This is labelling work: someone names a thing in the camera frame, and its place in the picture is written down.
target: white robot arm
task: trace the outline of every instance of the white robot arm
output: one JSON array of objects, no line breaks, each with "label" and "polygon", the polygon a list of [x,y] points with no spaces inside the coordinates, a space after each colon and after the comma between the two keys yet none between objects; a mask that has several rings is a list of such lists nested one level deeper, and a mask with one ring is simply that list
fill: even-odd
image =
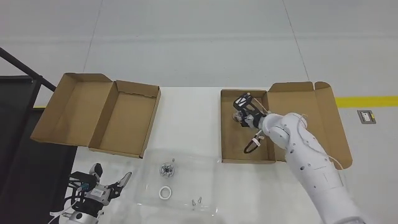
[{"label": "white robot arm", "polygon": [[324,224],[366,224],[325,150],[307,131],[303,116],[263,114],[251,104],[251,99],[250,94],[246,94],[235,101],[238,112],[234,119],[242,126],[262,130],[286,151],[290,170],[307,191]]},{"label": "white robot arm", "polygon": [[100,184],[103,170],[99,163],[93,165],[89,173],[76,171],[69,176],[68,187],[72,188],[72,195],[65,198],[71,200],[70,207],[53,213],[52,223],[57,217],[67,217],[67,224],[97,224],[99,217],[104,214],[104,206],[108,206],[112,199],[118,198],[129,182],[132,172],[128,172],[122,179],[110,185]]}]

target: gray floor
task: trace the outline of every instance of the gray floor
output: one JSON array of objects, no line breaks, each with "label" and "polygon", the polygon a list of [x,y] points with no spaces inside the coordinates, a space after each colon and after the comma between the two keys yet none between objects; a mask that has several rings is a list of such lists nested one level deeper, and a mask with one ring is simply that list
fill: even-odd
[{"label": "gray floor", "polygon": [[[88,72],[160,86],[311,80],[336,96],[398,94],[398,0],[0,0],[0,9],[1,47],[54,84]],[[0,74],[19,72],[0,60]],[[36,105],[50,96],[41,90]],[[393,224],[396,109],[372,110],[374,126],[340,110],[347,176],[363,209]]]}]

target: clear plastic tray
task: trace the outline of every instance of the clear plastic tray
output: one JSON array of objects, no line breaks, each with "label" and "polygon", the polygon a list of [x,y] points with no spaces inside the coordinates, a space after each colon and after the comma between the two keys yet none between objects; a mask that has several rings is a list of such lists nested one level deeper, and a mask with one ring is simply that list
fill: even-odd
[{"label": "clear plastic tray", "polygon": [[[166,162],[174,167],[172,177],[162,177],[159,172],[162,164]],[[220,164],[221,159],[215,157],[159,149],[146,150],[135,200],[143,205],[214,215],[217,212],[215,195]],[[163,186],[169,186],[172,191],[171,197],[167,200],[159,197],[159,190]]]}]

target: cardboard box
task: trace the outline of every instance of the cardboard box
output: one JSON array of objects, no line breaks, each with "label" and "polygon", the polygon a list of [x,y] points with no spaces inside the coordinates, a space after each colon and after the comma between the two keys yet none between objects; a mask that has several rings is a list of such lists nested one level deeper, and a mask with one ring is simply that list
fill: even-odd
[{"label": "cardboard box", "polygon": [[31,138],[142,158],[159,100],[158,86],[66,73]]},{"label": "cardboard box", "polygon": [[337,159],[343,168],[353,160],[340,120],[335,97],[325,82],[275,83],[269,91],[222,90],[221,91],[221,153],[223,162],[271,164],[285,161],[285,151],[266,138],[254,152],[243,153],[256,130],[243,128],[232,119],[233,101],[250,92],[262,105],[273,113],[306,114],[308,130],[318,139],[325,151]]}]

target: roll of tape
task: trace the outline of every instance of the roll of tape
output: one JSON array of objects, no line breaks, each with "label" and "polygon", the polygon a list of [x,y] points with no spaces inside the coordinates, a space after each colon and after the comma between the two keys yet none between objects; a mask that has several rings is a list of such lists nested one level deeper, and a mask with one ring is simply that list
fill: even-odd
[{"label": "roll of tape", "polygon": [[[166,197],[164,197],[164,196],[162,195],[162,191],[163,191],[163,190],[169,191],[169,193],[167,194]],[[160,198],[160,199],[162,199],[162,200],[167,200],[167,199],[169,199],[171,196],[172,196],[172,189],[170,189],[169,186],[163,186],[163,187],[160,188],[160,190],[159,190],[159,198]]]}]

